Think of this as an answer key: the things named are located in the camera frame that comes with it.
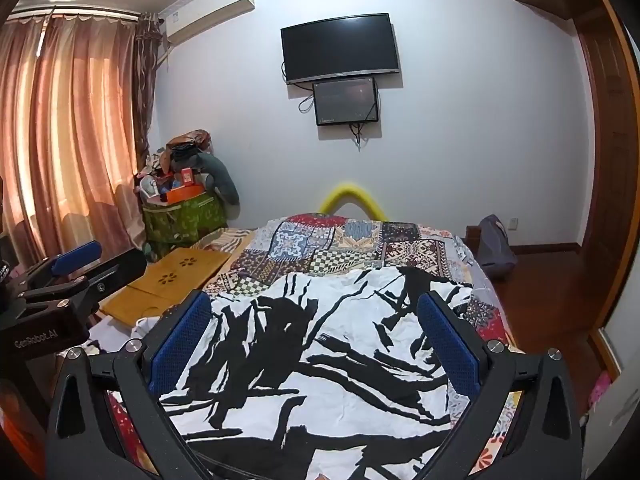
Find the yellow curved foam tube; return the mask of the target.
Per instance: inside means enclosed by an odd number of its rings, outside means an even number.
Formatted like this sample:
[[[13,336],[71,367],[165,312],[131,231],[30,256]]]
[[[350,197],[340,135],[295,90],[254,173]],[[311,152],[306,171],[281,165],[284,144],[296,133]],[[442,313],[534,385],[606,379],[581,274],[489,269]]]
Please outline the yellow curved foam tube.
[[[381,206],[364,188],[345,182],[337,185],[319,206],[319,214],[335,214],[344,203],[356,204],[372,221],[387,221],[388,218]]]

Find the grey blue bag on floor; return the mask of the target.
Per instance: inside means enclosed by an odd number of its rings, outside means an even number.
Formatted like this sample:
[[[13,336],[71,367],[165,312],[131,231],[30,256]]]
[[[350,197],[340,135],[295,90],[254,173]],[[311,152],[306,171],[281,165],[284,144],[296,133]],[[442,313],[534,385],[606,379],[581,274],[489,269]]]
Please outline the grey blue bag on floor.
[[[475,260],[488,278],[505,278],[518,263],[518,257],[509,245],[508,232],[494,214],[480,222],[480,242]]]

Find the small wall-mounted black screen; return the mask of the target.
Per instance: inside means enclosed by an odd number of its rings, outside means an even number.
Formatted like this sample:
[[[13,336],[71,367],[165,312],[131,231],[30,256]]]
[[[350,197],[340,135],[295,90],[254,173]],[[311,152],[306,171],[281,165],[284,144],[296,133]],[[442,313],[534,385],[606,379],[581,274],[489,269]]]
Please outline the small wall-mounted black screen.
[[[319,127],[378,122],[378,87],[372,77],[315,82],[314,114]]]

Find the brown bag on pile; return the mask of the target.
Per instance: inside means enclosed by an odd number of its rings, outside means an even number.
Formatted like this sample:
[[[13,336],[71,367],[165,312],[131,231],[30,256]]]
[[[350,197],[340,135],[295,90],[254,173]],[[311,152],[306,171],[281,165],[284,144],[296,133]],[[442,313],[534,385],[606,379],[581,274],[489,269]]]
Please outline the brown bag on pile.
[[[180,144],[194,144],[201,151],[209,151],[212,146],[212,138],[208,131],[204,129],[195,129],[180,136],[175,136],[166,144],[166,150],[173,150]]]

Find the orange box on pile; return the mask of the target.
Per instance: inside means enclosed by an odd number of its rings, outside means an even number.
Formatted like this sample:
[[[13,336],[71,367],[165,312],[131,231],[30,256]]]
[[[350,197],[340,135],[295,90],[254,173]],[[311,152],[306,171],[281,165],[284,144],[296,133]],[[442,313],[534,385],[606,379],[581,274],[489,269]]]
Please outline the orange box on pile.
[[[185,200],[192,200],[204,192],[205,188],[201,184],[183,185],[160,194],[160,201],[163,204],[175,205]]]

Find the grey green plush toy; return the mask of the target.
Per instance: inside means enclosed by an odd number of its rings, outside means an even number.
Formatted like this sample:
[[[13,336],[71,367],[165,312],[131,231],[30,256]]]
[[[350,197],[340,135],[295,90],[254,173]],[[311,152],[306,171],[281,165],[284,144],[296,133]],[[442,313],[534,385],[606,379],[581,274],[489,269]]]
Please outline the grey green plush toy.
[[[238,206],[239,193],[228,169],[215,155],[201,152],[195,156],[194,169],[205,174],[204,188],[209,195],[217,194],[226,204]]]

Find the large wall-mounted black television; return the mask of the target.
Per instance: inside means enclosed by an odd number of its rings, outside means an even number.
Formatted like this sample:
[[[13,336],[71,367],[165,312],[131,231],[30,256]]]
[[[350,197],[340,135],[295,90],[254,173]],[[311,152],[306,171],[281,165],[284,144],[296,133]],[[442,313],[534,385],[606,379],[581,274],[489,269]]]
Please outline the large wall-mounted black television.
[[[400,71],[394,28],[387,13],[285,27],[281,44],[288,84]]]

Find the green patterned storage bag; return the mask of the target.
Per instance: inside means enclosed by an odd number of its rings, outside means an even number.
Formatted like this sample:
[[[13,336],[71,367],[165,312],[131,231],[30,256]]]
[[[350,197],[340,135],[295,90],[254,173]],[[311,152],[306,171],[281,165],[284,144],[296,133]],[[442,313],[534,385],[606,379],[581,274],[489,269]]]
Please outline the green patterned storage bag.
[[[158,258],[175,248],[190,247],[227,226],[224,204],[207,193],[170,206],[147,204],[142,207],[142,217],[146,240]]]

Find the white wall air conditioner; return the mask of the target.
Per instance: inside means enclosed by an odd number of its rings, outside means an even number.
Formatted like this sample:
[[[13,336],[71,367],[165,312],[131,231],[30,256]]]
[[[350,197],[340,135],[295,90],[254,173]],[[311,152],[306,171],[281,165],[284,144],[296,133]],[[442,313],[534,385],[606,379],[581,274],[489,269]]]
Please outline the white wall air conditioner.
[[[255,9],[255,0],[182,0],[167,8],[163,20],[172,46]]]

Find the black and white patterned shirt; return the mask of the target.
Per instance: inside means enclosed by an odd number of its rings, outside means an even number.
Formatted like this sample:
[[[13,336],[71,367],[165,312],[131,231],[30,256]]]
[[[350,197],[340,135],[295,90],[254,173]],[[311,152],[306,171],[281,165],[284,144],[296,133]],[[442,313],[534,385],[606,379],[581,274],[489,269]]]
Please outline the black and white patterned shirt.
[[[411,479],[454,426],[450,382],[416,316],[426,292],[458,312],[472,296],[413,268],[222,292],[160,405],[217,476]]]

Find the patchwork patterned bed quilt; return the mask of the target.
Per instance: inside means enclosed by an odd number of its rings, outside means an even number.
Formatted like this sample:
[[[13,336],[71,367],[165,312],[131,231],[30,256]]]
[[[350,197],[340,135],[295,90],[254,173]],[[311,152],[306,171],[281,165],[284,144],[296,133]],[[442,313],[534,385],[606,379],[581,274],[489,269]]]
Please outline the patchwork patterned bed quilt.
[[[486,340],[511,339],[488,277],[464,241],[445,230],[414,223],[296,214],[272,220],[255,231],[219,229],[201,238],[195,247],[230,254],[205,285],[210,303],[222,292],[253,296],[291,273],[326,276],[356,270],[413,268],[468,285],[471,300],[464,310],[454,311],[457,316]],[[449,406],[454,425],[468,403],[450,382]]]

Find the pink orange window curtain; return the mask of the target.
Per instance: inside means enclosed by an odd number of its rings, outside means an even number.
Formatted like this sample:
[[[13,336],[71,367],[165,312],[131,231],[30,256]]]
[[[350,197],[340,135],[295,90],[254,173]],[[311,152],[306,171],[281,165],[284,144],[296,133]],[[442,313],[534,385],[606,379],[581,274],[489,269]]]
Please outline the pink orange window curtain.
[[[96,240],[145,241],[140,25],[52,15],[1,27],[3,224],[23,266]]]

